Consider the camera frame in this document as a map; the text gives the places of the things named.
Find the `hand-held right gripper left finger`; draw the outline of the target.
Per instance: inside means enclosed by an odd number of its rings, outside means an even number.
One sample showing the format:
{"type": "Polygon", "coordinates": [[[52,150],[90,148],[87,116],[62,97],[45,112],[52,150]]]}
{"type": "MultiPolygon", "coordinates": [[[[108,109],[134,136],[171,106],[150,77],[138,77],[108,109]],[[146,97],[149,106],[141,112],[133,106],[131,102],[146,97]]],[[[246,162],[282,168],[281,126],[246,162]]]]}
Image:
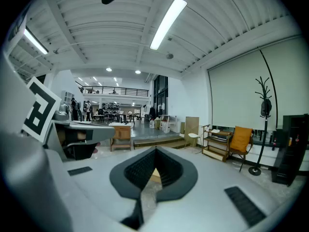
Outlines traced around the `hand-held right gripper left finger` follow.
{"type": "Polygon", "coordinates": [[[151,176],[146,177],[138,199],[128,199],[120,196],[111,184],[110,172],[114,166],[141,151],[124,151],[107,157],[64,163],[76,186],[95,207],[134,230],[138,230],[155,211],[157,183],[151,176]]]}

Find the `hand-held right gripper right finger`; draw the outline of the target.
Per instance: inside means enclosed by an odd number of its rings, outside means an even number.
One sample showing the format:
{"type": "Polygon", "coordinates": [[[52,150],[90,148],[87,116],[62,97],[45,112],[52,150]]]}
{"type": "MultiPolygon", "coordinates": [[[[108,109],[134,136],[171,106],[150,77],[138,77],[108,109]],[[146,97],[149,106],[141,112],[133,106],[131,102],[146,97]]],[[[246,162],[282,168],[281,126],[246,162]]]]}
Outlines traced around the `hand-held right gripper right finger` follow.
{"type": "Polygon", "coordinates": [[[278,223],[279,203],[261,186],[226,163],[187,152],[169,150],[197,169],[195,186],[181,199],[159,202],[144,223],[144,232],[270,232],[278,223]],[[266,216],[250,226],[225,192],[238,187],[266,216]]]}

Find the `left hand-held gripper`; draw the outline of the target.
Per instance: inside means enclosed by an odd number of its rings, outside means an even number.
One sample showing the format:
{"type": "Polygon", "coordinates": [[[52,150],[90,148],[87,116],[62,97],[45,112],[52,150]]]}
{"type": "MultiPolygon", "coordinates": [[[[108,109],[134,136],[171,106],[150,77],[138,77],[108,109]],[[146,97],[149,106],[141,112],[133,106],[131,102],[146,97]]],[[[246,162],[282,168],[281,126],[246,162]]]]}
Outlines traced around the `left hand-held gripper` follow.
{"type": "Polygon", "coordinates": [[[33,77],[27,88],[36,101],[26,116],[22,132],[27,133],[43,144],[46,149],[56,151],[62,160],[84,160],[92,154],[82,151],[78,146],[77,133],[86,132],[93,136],[94,143],[111,139],[115,135],[112,126],[95,126],[93,131],[75,124],[70,118],[70,109],[61,104],[61,98],[33,77]]]}

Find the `person's left hand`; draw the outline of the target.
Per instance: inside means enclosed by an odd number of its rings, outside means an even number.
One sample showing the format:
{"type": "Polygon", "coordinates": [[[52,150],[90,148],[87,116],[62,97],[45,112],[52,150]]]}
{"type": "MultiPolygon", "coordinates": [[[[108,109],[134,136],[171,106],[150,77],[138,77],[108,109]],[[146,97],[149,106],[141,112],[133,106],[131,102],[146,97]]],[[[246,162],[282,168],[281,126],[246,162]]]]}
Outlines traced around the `person's left hand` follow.
{"type": "Polygon", "coordinates": [[[77,133],[77,139],[78,142],[82,143],[82,145],[79,145],[78,147],[87,153],[96,154],[98,153],[98,147],[101,146],[101,142],[98,141],[96,138],[93,139],[92,136],[90,136],[90,133],[86,132],[78,132],[77,133]]]}

